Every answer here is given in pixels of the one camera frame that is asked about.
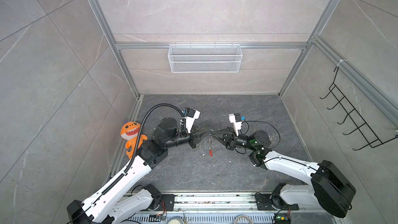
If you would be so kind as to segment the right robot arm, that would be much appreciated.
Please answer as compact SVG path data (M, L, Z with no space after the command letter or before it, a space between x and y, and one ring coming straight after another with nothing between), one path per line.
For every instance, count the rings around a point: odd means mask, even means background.
M285 210L294 205L310 205L338 218L346 217L352 209L356 189L332 162L315 163L282 155L269 148L271 141L265 131L247 136L226 128L210 134L228 150L251 150L249 158L255 167L281 172L303 182L299 186L278 184L269 197L273 208Z

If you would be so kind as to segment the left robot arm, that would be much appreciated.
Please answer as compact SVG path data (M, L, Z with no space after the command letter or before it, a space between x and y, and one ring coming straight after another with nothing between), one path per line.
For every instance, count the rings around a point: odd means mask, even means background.
M129 162L101 189L84 201L73 201L67 207L71 224L119 224L134 214L161 206L160 191L152 184L144 186L134 195L124 195L145 175L168 156L168 149L189 144L192 148L206 135L206 130L193 125L188 119L187 127L180 130L174 118L164 118L155 129L152 139L140 138L142 125L128 122L121 129L127 140Z

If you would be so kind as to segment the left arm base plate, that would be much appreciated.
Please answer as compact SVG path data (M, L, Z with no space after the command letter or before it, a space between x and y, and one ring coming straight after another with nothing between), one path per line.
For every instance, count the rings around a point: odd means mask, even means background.
M159 199L153 200L150 206L146 209L147 211L173 211L175 205L176 195L167 194L162 195Z

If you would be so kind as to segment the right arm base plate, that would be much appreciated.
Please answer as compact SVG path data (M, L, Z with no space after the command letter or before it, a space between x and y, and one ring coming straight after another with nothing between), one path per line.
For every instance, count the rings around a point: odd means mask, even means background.
M256 192L255 200L257 204L257 208L260 211L271 211L271 210L299 210L299 206L297 204L288 204L281 197L274 196L272 194L261 194Z

